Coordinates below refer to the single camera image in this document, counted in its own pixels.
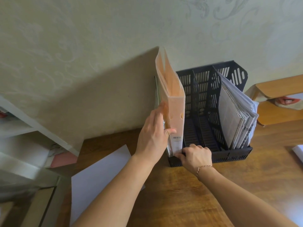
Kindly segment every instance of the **bracelet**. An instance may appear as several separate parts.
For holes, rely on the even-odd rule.
[[[198,172],[199,172],[199,170],[200,170],[202,167],[206,167],[206,166],[213,167],[213,166],[211,166],[211,165],[205,165],[205,166],[200,166],[200,167],[198,167],[198,170],[197,170],[197,178],[198,178]]]

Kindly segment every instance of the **small wooden stand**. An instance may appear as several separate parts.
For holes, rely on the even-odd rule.
[[[287,77],[256,84],[255,100],[259,93],[267,99],[293,95],[303,92],[303,75]],[[272,100],[261,102],[258,106],[258,123],[262,126],[303,119],[303,110],[278,107]]]

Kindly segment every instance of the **desk organizer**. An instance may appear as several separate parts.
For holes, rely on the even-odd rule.
[[[248,74],[235,61],[177,72],[185,91],[183,147],[192,143],[208,147],[213,163],[244,160],[252,147],[229,150],[222,132],[218,110],[221,77],[218,72],[243,91]],[[182,166],[174,156],[168,157],[168,160],[171,167]]]

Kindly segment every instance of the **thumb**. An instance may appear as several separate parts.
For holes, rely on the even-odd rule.
[[[181,160],[182,164],[185,162],[186,157],[182,153],[175,153],[175,156]]]
[[[175,133],[177,133],[177,131],[176,131],[176,129],[173,129],[173,128],[168,128],[168,129],[164,130],[164,134],[167,138],[169,138],[170,134],[175,134]]]

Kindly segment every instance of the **wallpaper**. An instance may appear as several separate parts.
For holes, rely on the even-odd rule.
[[[0,94],[70,145],[137,128],[154,59],[235,60],[245,90],[301,74],[303,0],[0,0]]]

